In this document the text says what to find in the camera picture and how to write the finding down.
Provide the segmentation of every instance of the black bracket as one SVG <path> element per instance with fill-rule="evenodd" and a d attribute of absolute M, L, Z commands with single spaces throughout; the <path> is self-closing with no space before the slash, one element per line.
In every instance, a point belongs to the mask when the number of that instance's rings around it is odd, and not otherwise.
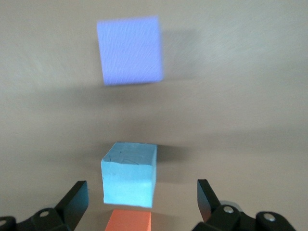
<path fill-rule="evenodd" d="M 222 205 L 207 180 L 198 180 L 198 206 L 203 222 L 192 231 L 296 231 L 280 214 L 259 212 L 256 219 Z"/>
<path fill-rule="evenodd" d="M 45 208 L 25 221 L 0 217 L 0 231 L 73 231 L 89 205 L 86 181 L 78 181 L 55 208 Z"/>

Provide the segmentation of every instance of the cube top face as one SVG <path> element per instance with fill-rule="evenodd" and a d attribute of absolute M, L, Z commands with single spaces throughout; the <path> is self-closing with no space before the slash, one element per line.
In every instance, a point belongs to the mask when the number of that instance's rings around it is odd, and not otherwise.
<path fill-rule="evenodd" d="M 100 21 L 97 34 L 105 85 L 151 83 L 163 79 L 157 16 Z"/>
<path fill-rule="evenodd" d="M 151 212 L 115 209 L 105 231 L 150 231 Z"/>
<path fill-rule="evenodd" d="M 156 144 L 117 142 L 102 162 L 153 166 L 156 162 L 156 152 Z"/>

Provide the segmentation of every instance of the light blue cube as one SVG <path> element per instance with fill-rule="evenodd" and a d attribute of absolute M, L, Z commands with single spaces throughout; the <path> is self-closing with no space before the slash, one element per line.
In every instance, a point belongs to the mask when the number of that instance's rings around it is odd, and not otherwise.
<path fill-rule="evenodd" d="M 97 34 L 105 85 L 163 79 L 158 16 L 100 21 Z"/>
<path fill-rule="evenodd" d="M 157 145 L 117 142 L 102 159 L 104 203 L 152 208 Z"/>

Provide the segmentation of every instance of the cyan block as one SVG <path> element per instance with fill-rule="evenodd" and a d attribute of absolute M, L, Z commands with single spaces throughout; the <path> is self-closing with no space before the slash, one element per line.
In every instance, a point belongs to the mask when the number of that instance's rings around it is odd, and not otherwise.
<path fill-rule="evenodd" d="M 101 21 L 97 34 L 105 85 L 163 79 L 158 16 Z"/>
<path fill-rule="evenodd" d="M 157 145 L 117 142 L 102 159 L 104 203 L 152 208 Z"/>

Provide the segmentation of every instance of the foam block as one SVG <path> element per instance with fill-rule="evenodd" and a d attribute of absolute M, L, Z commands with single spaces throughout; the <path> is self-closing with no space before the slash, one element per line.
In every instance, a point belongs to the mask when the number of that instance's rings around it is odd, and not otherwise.
<path fill-rule="evenodd" d="M 163 79 L 157 16 L 97 23 L 105 85 L 158 82 Z"/>
<path fill-rule="evenodd" d="M 115 209 L 105 231 L 151 231 L 151 212 Z"/>
<path fill-rule="evenodd" d="M 157 145 L 117 142 L 102 159 L 104 203 L 153 206 Z"/>

